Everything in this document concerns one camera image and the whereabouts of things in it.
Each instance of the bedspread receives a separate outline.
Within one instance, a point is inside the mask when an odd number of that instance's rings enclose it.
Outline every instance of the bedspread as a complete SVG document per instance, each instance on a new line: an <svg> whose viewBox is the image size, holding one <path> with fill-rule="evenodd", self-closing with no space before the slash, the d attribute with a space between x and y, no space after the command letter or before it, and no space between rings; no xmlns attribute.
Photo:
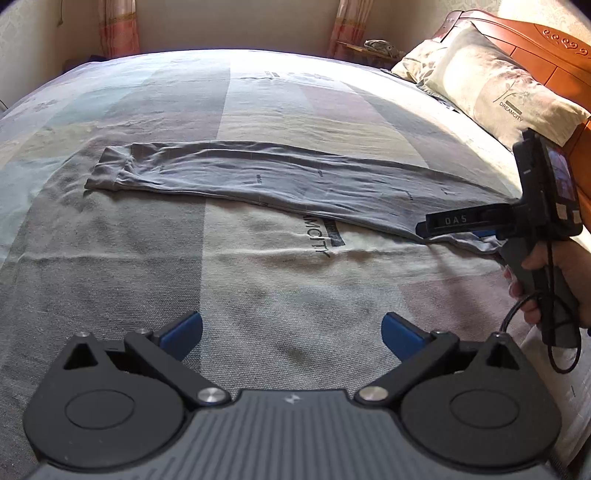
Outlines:
<svg viewBox="0 0 591 480"><path fill-rule="evenodd" d="M396 161L519 196L503 146L368 67L189 51L59 77L0 118L0 478L33 466L21 415L78 330L118 338L198 310L204 336L186 363L233 393L353 392L396 364L386 312L482 340L511 307L496 261L451 245L243 202L85 190L107 147L200 141Z"/></svg>

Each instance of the display screen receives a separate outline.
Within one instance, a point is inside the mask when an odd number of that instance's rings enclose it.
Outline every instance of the display screen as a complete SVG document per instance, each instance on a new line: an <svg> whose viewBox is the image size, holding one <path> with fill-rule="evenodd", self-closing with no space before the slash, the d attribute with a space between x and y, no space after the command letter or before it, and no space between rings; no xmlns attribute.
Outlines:
<svg viewBox="0 0 591 480"><path fill-rule="evenodd" d="M554 178L556 180L556 190L558 195L564 199L575 200L573 179L570 177L569 164L564 157L564 154L551 146L547 146L548 156L554 170Z"/></svg>

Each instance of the human hand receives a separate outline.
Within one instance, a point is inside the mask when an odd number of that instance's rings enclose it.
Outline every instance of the human hand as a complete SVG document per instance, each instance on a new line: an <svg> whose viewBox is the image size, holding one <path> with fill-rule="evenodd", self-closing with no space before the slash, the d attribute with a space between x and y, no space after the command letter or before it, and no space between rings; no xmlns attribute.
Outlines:
<svg viewBox="0 0 591 480"><path fill-rule="evenodd" d="M554 265L562 270L562 274L573 295L579 301L580 325L591 327L591 253L577 242L554 242L552 244ZM538 243L531 253L523 260L521 266L526 270L537 270L548 264L548 250L545 242ZM519 299L524 295L523 285L515 278L511 269L506 267L504 277L511 281L509 295ZM536 324L541 319L541 312L535 300L526 302L521 310L529 324Z"/></svg>

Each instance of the pink curtain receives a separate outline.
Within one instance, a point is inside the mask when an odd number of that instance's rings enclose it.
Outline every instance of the pink curtain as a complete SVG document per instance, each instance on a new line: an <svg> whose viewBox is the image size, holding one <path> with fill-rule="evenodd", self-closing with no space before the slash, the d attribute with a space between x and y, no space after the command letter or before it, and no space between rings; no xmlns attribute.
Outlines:
<svg viewBox="0 0 591 480"><path fill-rule="evenodd" d="M135 0L99 0L100 43L109 59L139 53Z"/></svg>
<svg viewBox="0 0 591 480"><path fill-rule="evenodd" d="M363 40L374 0L340 0L327 57L344 60L345 50L337 41L359 45Z"/></svg>

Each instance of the wooden headboard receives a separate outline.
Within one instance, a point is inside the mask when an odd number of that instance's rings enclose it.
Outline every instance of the wooden headboard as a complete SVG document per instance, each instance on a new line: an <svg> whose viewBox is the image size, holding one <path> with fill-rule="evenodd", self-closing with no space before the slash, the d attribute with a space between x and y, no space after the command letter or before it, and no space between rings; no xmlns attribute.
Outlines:
<svg viewBox="0 0 591 480"><path fill-rule="evenodd" d="M468 21L535 80L591 112L591 46L555 28L480 10L451 12L433 40L450 42ZM581 125L564 149L579 187L583 220L591 230L591 122Z"/></svg>

